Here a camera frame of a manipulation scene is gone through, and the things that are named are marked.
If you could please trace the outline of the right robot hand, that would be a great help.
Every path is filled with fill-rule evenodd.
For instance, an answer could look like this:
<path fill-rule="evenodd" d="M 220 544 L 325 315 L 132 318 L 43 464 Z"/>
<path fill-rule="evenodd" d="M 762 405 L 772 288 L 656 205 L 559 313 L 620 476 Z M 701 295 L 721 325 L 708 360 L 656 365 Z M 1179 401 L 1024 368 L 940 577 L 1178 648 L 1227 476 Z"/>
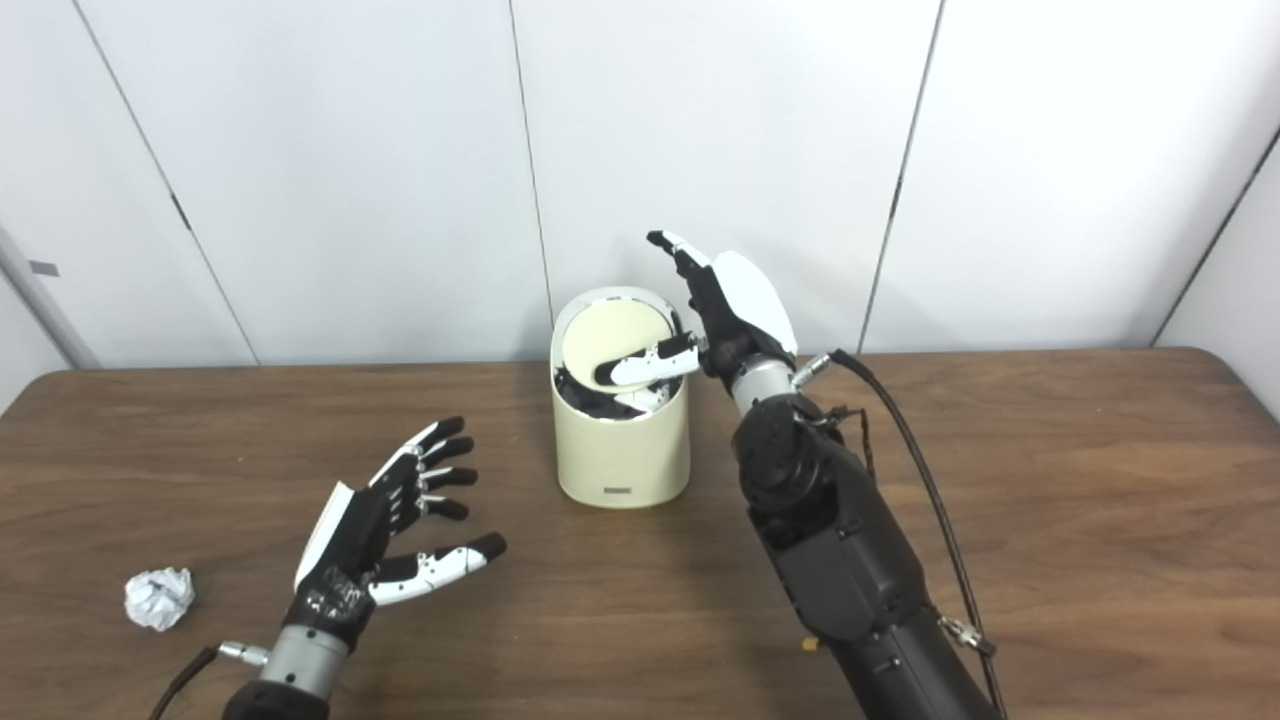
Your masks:
<path fill-rule="evenodd" d="M 730 384 L 754 357 L 781 363 L 787 373 L 796 370 L 797 341 L 791 320 L 759 266 L 731 251 L 709 259 L 666 231 L 648 232 L 646 241 L 673 259 L 703 333 L 686 331 L 599 363 L 591 370 L 598 386 L 650 386 L 696 370 Z"/>

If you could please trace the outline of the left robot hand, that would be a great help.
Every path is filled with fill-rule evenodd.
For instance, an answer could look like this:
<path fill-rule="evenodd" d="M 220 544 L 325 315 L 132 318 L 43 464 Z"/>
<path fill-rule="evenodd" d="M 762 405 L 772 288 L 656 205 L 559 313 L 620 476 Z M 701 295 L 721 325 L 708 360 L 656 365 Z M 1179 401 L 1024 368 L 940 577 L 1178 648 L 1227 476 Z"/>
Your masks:
<path fill-rule="evenodd" d="M 305 546 L 284 626 L 301 626 L 358 646 L 374 612 L 439 591 L 493 564 L 508 548 L 492 532 L 462 544 L 389 555 L 392 541 L 425 518 L 462 521 L 468 507 L 442 496 L 477 473 L 456 466 L 474 439 L 465 419 L 434 421 L 407 439 L 364 486 L 337 483 Z"/>

